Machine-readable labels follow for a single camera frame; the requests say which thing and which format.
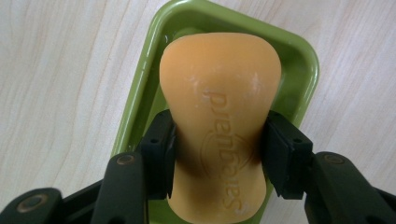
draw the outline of black clamp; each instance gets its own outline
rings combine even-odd
[[[0,224],[149,223],[148,200],[171,197],[176,127],[159,113],[134,152],[113,157],[103,180],[62,199],[57,189],[35,189],[12,201]],[[284,199],[302,199],[309,223],[393,224],[396,197],[373,188],[347,158],[312,152],[312,142],[271,111],[262,132],[264,173]]]

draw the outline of soap bar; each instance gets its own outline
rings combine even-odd
[[[160,84],[177,126],[172,210],[191,223],[235,223],[265,198],[258,144],[281,76],[274,48],[255,35],[209,33],[173,41]]]

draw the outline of wood grain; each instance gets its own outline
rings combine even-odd
[[[0,3],[0,209],[104,175],[149,23],[165,0]],[[302,36],[320,78],[301,130],[396,194],[396,3],[214,1]],[[272,195],[262,223],[306,223]]]

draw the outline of metal screw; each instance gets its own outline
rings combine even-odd
[[[117,164],[119,165],[128,165],[131,163],[134,163],[134,156],[131,155],[121,156],[117,159]]]
[[[324,160],[326,162],[332,163],[332,164],[342,164],[344,163],[344,160],[341,157],[335,156],[335,155],[331,155],[331,154],[327,154],[324,156]]]
[[[47,194],[33,195],[18,204],[17,211],[20,213],[27,213],[33,211],[45,204],[48,200]]]

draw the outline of table surface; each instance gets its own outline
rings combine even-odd
[[[165,0],[0,4],[0,209],[101,179],[149,23]],[[305,38],[320,77],[300,129],[396,194],[396,2],[214,1]],[[307,223],[272,195],[262,223]]]

